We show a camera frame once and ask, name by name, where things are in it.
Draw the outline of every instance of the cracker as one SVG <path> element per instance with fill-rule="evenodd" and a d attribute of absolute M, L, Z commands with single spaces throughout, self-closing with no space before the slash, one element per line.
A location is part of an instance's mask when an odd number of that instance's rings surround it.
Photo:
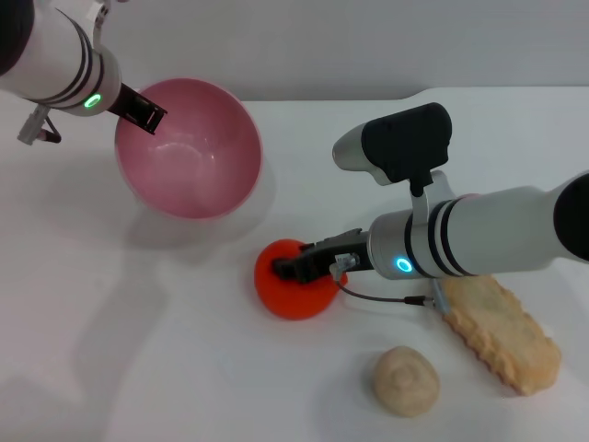
<path fill-rule="evenodd" d="M 529 396 L 551 387 L 560 349 L 491 276 L 442 281 L 450 304 L 445 321 L 504 384 Z"/>

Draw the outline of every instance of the bowl rim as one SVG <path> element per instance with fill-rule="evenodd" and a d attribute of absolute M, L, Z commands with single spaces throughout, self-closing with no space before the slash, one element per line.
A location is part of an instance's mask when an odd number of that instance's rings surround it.
<path fill-rule="evenodd" d="M 243 101 L 241 101 L 235 94 L 233 94 L 231 91 L 225 89 L 224 87 L 221 87 L 211 81 L 207 81 L 207 80 L 203 80 L 201 78 L 194 78 L 194 77 L 187 77 L 187 76 L 175 76 L 175 77 L 170 77 L 170 78 L 166 78 L 160 81 L 156 81 L 155 83 L 145 86 L 145 87 L 140 87 L 137 88 L 136 90 L 139 93 L 144 93 L 147 89 L 151 88 L 151 87 L 155 87 L 157 85 L 161 85 L 164 83 L 171 83 L 174 81 L 179 81 L 179 80 L 189 80 L 189 81 L 193 81 L 193 82 L 197 82 L 197 83 L 203 83 L 206 86 L 211 86 L 214 87 L 222 92 L 225 92 L 230 98 L 232 98 L 239 106 L 241 106 L 241 108 L 245 111 L 245 113 L 248 115 L 249 120 L 252 122 L 252 124 L 254 125 L 254 129 L 256 130 L 256 136 L 258 137 L 258 146 L 260 149 L 260 164 L 258 165 L 258 174 L 256 176 L 256 179 L 254 180 L 253 185 L 251 186 L 251 189 L 249 189 L 249 192 L 241 199 L 241 201 L 239 201 L 239 203 L 235 204 L 233 207 L 229 208 L 228 210 L 224 211 L 221 214 L 218 215 L 213 215 L 213 216 L 203 216 L 203 217 L 192 217 L 192 216 L 180 216 L 180 215 L 175 215 L 175 214 L 171 214 L 170 212 L 167 212 L 163 209 L 160 209 L 158 207 L 155 207 L 153 204 L 149 203 L 131 184 L 131 182 L 129 181 L 127 174 L 125 173 L 125 171 L 122 168 L 122 162 L 121 162 L 121 157 L 119 155 L 119 145 L 117 143 L 117 136 L 119 133 L 119 130 L 121 129 L 121 126 L 123 125 L 123 122 L 125 122 L 125 120 L 122 117 L 119 117 L 119 120 L 117 121 L 117 125 L 115 127 L 115 131 L 114 131 L 114 150 L 115 150 L 115 156 L 117 158 L 117 165 L 119 167 L 119 171 L 122 175 L 122 178 L 125 181 L 125 184 L 127 184 L 127 187 L 133 192 L 133 194 L 135 195 L 135 197 L 141 201 L 141 203 L 143 205 L 145 205 L 147 208 L 174 218 L 174 219 L 180 219 L 180 220 L 189 220 L 189 221 L 214 221 L 216 219 L 222 218 L 224 216 L 230 215 L 233 212 L 235 212 L 239 207 L 241 207 L 251 196 L 252 193 L 254 193 L 254 191 L 256 190 L 256 188 L 258 187 L 258 184 L 260 183 L 260 178 L 262 175 L 262 171 L 264 169 L 264 145 L 263 145 L 263 141 L 261 138 L 261 133 L 260 133 L 260 128 L 258 127 L 258 124 L 256 123 L 256 120 L 254 119 L 253 115 L 251 114 L 251 112 L 248 110 L 248 108 L 245 106 L 245 104 L 243 103 Z"/>

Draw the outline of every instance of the white wall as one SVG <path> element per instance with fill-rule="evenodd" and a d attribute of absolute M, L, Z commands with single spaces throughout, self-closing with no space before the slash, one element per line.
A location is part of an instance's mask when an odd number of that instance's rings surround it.
<path fill-rule="evenodd" d="M 586 85 L 587 0 L 132 0 L 105 43 L 139 87 L 197 76 L 242 99 Z"/>

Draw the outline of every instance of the cable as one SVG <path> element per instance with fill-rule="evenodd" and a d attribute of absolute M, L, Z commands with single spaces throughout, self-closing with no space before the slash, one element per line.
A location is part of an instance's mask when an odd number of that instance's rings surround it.
<path fill-rule="evenodd" d="M 365 299 L 367 301 L 394 302 L 399 304 L 408 304 L 411 306 L 425 306 L 425 301 L 430 299 L 428 297 L 369 297 L 367 295 L 360 295 L 359 293 L 347 289 L 341 285 L 339 281 L 336 281 L 335 284 L 342 292 L 347 293 L 351 297 L 359 297 L 360 299 Z"/>

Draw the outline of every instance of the black stripe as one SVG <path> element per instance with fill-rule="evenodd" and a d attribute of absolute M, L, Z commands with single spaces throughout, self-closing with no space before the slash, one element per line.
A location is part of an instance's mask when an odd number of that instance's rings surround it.
<path fill-rule="evenodd" d="M 433 278 L 429 273 L 425 272 L 422 267 L 417 262 L 415 255 L 413 254 L 413 247 L 411 246 L 411 228 L 413 227 L 413 214 L 410 215 L 409 219 L 407 220 L 407 224 L 405 225 L 405 250 L 407 251 L 407 257 L 409 261 L 415 267 L 415 270 L 421 275 L 426 278 Z"/>
<path fill-rule="evenodd" d="M 467 272 L 460 266 L 460 264 L 458 264 L 456 258 L 450 250 L 450 241 L 448 241 L 448 220 L 450 219 L 450 212 L 452 212 L 452 209 L 454 209 L 454 206 L 459 201 L 460 199 L 454 200 L 452 203 L 450 203 L 450 205 L 448 205 L 448 208 L 445 210 L 444 215 L 442 216 L 442 225 L 440 226 L 440 238 L 442 239 L 442 247 L 444 248 L 445 256 L 454 266 L 454 268 L 465 276 L 474 276 L 474 274 Z"/>
<path fill-rule="evenodd" d="M 450 276 L 460 276 L 459 274 L 452 272 L 444 264 L 444 261 L 442 261 L 442 258 L 440 257 L 440 253 L 438 252 L 438 247 L 435 244 L 435 223 L 438 219 L 438 215 L 440 215 L 440 211 L 442 210 L 442 207 L 444 207 L 444 205 L 446 203 L 448 203 L 449 201 L 450 200 L 443 201 L 443 202 L 439 203 L 432 210 L 432 213 L 430 214 L 430 219 L 428 220 L 428 225 L 427 225 L 427 242 L 430 245 L 430 253 L 432 254 L 433 260 L 438 265 L 440 270 Z"/>
<path fill-rule="evenodd" d="M 98 75 L 98 81 L 96 83 L 96 85 L 94 86 L 94 88 L 92 89 L 92 91 L 90 92 L 90 94 L 84 98 L 83 100 L 77 102 L 76 104 L 73 104 L 72 106 L 67 106 L 66 108 L 59 108 L 60 111 L 65 111 L 67 109 L 72 109 L 72 108 L 76 108 L 78 106 L 82 106 L 87 99 L 89 99 L 90 97 L 92 97 L 94 94 L 96 94 L 98 92 L 98 90 L 100 89 L 100 86 L 102 86 L 102 79 L 104 78 L 104 58 L 102 57 L 102 54 L 100 55 L 100 74 Z"/>
<path fill-rule="evenodd" d="M 77 31 L 77 35 L 80 38 L 80 44 L 82 45 L 82 62 L 80 63 L 80 68 L 78 69 L 77 74 L 75 75 L 74 81 L 72 81 L 72 83 L 70 83 L 68 85 L 68 87 L 66 87 L 59 94 L 49 97 L 47 99 L 34 100 L 38 104 L 51 104 L 52 102 L 56 101 L 59 97 L 62 97 L 65 94 L 69 93 L 70 90 L 72 90 L 74 88 L 74 86 L 77 84 L 77 82 L 80 81 L 80 78 L 82 77 L 82 74 L 84 73 L 84 68 L 86 67 L 86 58 L 87 58 L 86 52 L 88 51 L 88 56 L 90 58 L 92 57 L 92 55 L 91 55 L 92 50 L 91 50 L 91 48 L 88 48 L 86 39 L 84 39 L 84 36 L 86 35 L 84 33 L 84 31 L 77 25 L 77 23 L 75 23 L 66 14 L 64 14 L 64 16 L 72 22 L 72 24 L 74 25 L 74 29 Z"/>
<path fill-rule="evenodd" d="M 55 104 L 65 103 L 69 99 L 72 99 L 77 94 L 79 94 L 80 91 L 86 86 L 88 80 L 90 79 L 90 76 L 92 75 L 92 67 L 93 67 L 92 65 L 94 63 L 93 57 L 92 57 L 92 44 L 90 43 L 90 39 L 88 38 L 88 36 L 84 32 L 84 30 L 82 28 L 80 28 L 80 26 L 77 23 L 75 23 L 75 27 L 78 29 L 79 32 L 82 32 L 82 35 L 84 37 L 84 40 L 86 41 L 86 45 L 88 48 L 88 66 L 87 66 L 86 74 L 84 75 L 84 78 L 82 79 L 80 84 L 69 95 L 63 97 L 62 99 L 58 99 L 55 102 L 45 103 L 45 104 L 53 106 L 53 107 L 55 106 Z"/>

